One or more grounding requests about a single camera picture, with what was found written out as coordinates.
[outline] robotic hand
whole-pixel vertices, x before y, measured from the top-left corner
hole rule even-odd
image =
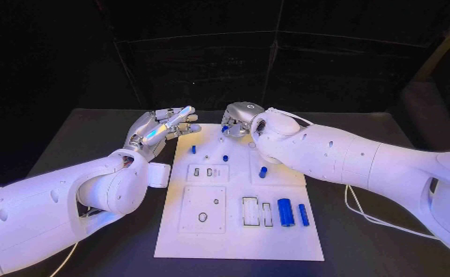
[[[170,166],[148,161],[167,139],[200,131],[194,108],[145,112],[108,157],[0,188],[0,275],[40,262],[131,213]]]
[[[367,189],[397,202],[450,248],[450,152],[420,152],[382,144],[288,112],[272,108],[263,111],[247,102],[227,105],[221,126],[227,136],[250,134],[268,162],[282,163],[322,181]],[[433,193],[432,178],[438,180]]]

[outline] white cable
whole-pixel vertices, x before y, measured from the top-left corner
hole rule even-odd
[[[63,263],[58,265],[56,271],[51,273],[51,275],[48,275],[48,277],[53,277],[53,276],[56,275],[56,273],[58,272],[58,270],[61,269],[61,267],[63,267],[63,265],[64,265],[64,263],[66,263],[66,261],[67,261],[70,255],[71,255],[71,253],[73,253],[73,251],[74,251],[76,245],[77,245],[77,243],[73,245],[71,251],[70,251],[70,253],[67,254],[67,257],[64,258]]]
[[[356,204],[357,204],[358,211],[356,211],[356,210],[348,206],[348,203],[347,203],[347,189],[351,191],[351,195],[353,195],[353,199],[354,199]],[[377,224],[377,225],[383,225],[383,226],[396,228],[397,230],[402,230],[402,231],[405,231],[405,232],[408,232],[408,233],[412,233],[413,235],[422,236],[422,237],[425,237],[425,238],[431,238],[431,239],[439,240],[439,239],[438,239],[435,236],[432,236],[432,235],[426,235],[426,234],[423,234],[423,233],[418,233],[416,231],[408,230],[408,229],[405,229],[405,228],[402,228],[402,227],[399,227],[399,226],[396,226],[396,225],[392,225],[390,223],[387,223],[387,222],[379,220],[376,217],[371,217],[370,215],[366,215],[366,214],[363,213],[363,208],[360,207],[360,204],[358,204],[358,201],[357,201],[357,198],[356,198],[356,194],[354,194],[354,191],[353,191],[350,185],[344,185],[344,204],[345,204],[345,207],[347,207],[353,212],[356,212],[357,214],[360,214],[369,222],[371,222],[371,223],[374,223],[374,224]]]
[[[308,125],[314,125],[308,120],[299,118],[296,115],[291,114],[291,113],[286,112],[286,111],[278,110],[278,109],[275,109],[275,108],[268,108],[266,110],[268,110],[268,111],[278,112],[278,113],[282,113],[282,114],[285,114],[286,116],[289,116],[291,118],[299,119],[299,120],[301,120],[302,122],[305,122]]]

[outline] small blue part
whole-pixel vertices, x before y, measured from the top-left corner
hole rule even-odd
[[[289,227],[295,225],[292,221],[292,207],[291,201],[288,199],[278,199],[278,212],[279,212],[279,221],[282,227]]]
[[[304,204],[298,204],[298,208],[299,208],[299,215],[301,215],[302,226],[308,226],[309,222],[307,220],[307,210],[304,209]]]
[[[259,171],[259,178],[265,178],[265,173],[266,173],[266,167],[262,166],[260,171]]]

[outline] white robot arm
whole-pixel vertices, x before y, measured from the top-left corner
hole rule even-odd
[[[397,202],[450,247],[450,152],[420,152],[353,135],[253,103],[227,105],[224,135],[250,134],[262,158],[307,176],[353,185]],[[438,180],[429,192],[432,178]]]
[[[170,166],[148,161],[165,139],[197,132],[194,109],[145,112],[108,157],[0,188],[0,275],[40,262],[131,213]],[[79,204],[92,207],[79,210]]]

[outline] dark wall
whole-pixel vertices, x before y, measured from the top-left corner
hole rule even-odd
[[[369,112],[450,26],[450,0],[97,0],[148,107]]]
[[[0,184],[21,178],[74,107],[138,108],[92,0],[0,0]]]

